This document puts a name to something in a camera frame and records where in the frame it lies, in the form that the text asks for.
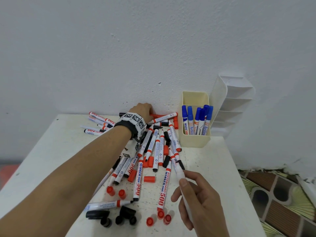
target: table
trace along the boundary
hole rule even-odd
[[[113,121],[118,116],[105,116]],[[81,148],[90,143],[96,136],[87,135],[80,125],[96,126],[87,119],[87,115],[58,115],[44,133],[12,178],[0,191],[0,218],[21,202],[45,177],[71,158]],[[186,169],[200,172],[219,193],[231,237],[262,236],[265,234],[248,197],[247,191],[235,167],[234,161],[222,137],[211,137],[211,141],[203,148],[183,147],[180,157]],[[128,207],[137,210],[137,224],[130,226],[126,221],[122,226],[115,224],[119,209],[111,209],[110,228],[101,226],[100,221],[88,220],[82,213],[69,230],[67,237],[85,236],[196,236],[188,231],[181,221],[178,202],[172,203],[170,196],[179,186],[175,171],[172,169],[165,208],[173,216],[172,222],[165,226],[158,220],[154,226],[147,227],[146,219],[156,214],[158,196],[162,186],[165,170],[160,168],[156,173],[156,183],[143,183],[139,202]],[[145,168],[144,175],[154,175],[152,169]],[[134,183],[123,179],[116,192],[125,189],[127,199],[132,199]],[[104,195],[102,187],[91,202],[118,199],[118,196]]]

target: forearm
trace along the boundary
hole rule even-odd
[[[117,126],[85,146],[0,220],[0,236],[65,236],[130,138]]]

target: brown striped pattern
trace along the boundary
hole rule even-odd
[[[252,182],[265,188],[268,191],[271,190],[271,187],[273,185],[275,178],[276,178],[275,174],[266,173],[266,172],[258,172],[258,173],[249,172],[247,175],[247,179],[250,179]]]
[[[272,200],[265,221],[286,236],[296,237],[300,216]]]

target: hand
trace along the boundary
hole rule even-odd
[[[182,190],[193,218],[192,223],[181,198],[179,211],[185,226],[189,230],[194,228],[198,237],[229,237],[219,194],[200,173],[184,170],[184,174],[187,178],[195,180],[197,185],[180,179],[180,186],[174,191],[171,201],[176,202]]]
[[[131,108],[129,112],[141,115],[141,117],[144,118],[145,123],[148,123],[153,119],[153,117],[149,115],[153,112],[153,107],[151,106],[151,104],[148,103],[138,103],[136,106]]]

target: textured wall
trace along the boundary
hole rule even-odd
[[[315,111],[305,105],[316,97],[315,7],[316,0],[0,0],[0,156],[25,157],[57,113],[117,114],[144,101],[168,113],[181,91],[210,92],[221,72],[245,75],[257,90],[227,140],[237,166],[303,158],[294,169],[316,167]]]

